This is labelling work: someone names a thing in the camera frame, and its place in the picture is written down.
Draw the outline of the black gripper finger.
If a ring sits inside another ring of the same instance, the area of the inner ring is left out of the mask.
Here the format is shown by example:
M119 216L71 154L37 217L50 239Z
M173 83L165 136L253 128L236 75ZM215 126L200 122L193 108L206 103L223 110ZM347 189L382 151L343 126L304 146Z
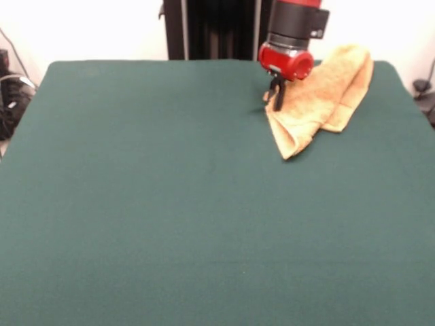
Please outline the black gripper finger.
M270 99L275 95L275 90L276 90L276 80L272 79L270 82L269 89L264 93L263 101L269 102Z
M283 105L283 99L285 96L285 80L283 78L274 79L274 91L275 91L275 102L274 111L280 111Z

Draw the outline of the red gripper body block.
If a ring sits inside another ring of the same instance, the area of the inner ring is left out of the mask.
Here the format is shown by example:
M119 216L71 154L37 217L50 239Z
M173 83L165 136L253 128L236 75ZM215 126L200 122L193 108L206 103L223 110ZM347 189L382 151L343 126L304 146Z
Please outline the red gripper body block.
M313 56L308 51L285 49L269 42L261 45L258 60L266 71L289 81L306 78L313 68Z

